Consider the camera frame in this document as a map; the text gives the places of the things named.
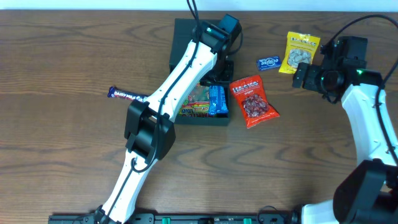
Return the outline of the light blue snack bar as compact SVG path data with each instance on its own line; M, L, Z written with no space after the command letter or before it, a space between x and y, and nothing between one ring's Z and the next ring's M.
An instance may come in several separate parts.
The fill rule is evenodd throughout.
M209 87L209 115L227 114L226 94L223 86L213 85Z

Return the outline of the red Halls candy bag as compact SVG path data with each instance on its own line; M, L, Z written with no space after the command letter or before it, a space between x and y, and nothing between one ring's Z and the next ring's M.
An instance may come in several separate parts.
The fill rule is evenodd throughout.
M229 90L242 111L248 129L280 116L268 102L264 84L259 75L236 80L229 84Z

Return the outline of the green Haribo gummy bag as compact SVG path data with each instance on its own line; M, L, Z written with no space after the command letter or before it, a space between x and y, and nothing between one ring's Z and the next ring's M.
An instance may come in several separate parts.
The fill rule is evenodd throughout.
M209 107L209 87L197 84L183 102L178 115L186 117L209 117Z

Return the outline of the blue Eclipse mint pack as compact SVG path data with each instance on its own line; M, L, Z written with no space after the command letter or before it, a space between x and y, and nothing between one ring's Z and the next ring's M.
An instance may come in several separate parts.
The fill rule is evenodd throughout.
M273 68L278 68L281 66L281 64L282 64L282 61L280 60L279 56L261 58L256 61L257 69L259 71L265 71L265 70L270 70Z

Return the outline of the purple Dairy Milk bar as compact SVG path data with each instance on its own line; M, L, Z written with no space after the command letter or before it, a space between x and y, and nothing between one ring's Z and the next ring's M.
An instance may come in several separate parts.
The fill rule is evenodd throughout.
M127 99L131 101L140 101L140 102L145 102L146 99L148 98L147 95L142 95L138 93L133 93L127 90L122 90L119 89L116 86L111 86L108 91L108 98L122 98L122 99Z

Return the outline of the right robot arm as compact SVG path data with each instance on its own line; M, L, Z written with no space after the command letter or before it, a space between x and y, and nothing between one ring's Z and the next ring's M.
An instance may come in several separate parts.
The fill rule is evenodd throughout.
M354 137L357 166L331 200L304 205L300 223L397 223L397 136L379 72L366 68L368 41L342 36L322 47L321 65L300 63L293 87L341 103Z

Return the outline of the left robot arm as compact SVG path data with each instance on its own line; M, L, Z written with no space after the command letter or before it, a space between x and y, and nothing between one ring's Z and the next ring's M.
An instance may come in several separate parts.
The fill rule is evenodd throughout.
M239 20L226 14L217 25L197 21L193 39L161 86L127 109L126 156L109 199L94 212L95 223L126 223L153 165L170 151L178 112L197 83L223 85L230 80L231 47L242 32Z

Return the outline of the dark green gift box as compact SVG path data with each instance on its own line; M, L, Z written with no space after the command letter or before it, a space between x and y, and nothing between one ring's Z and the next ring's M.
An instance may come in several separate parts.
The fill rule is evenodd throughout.
M194 33L195 21L193 19L175 19L174 37L172 42L172 49L170 52L169 68L170 72L179 63L183 57L188 43L191 41ZM215 75L205 75L200 83L204 85L220 85L224 87L224 95L226 98L226 105L229 108L229 84L233 81L234 62L226 59L224 61L224 70L216 77ZM203 126L227 126L230 121L230 113L215 115L214 117L205 115L178 115L176 117L176 124L190 124Z

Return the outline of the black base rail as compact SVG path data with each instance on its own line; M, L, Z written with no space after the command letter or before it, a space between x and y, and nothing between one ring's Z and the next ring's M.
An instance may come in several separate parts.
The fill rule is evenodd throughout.
M94 224L93 214L90 215L51 215L48 224ZM138 213L126 223L130 224L299 224L301 218L297 214L266 212L259 215L171 215Z

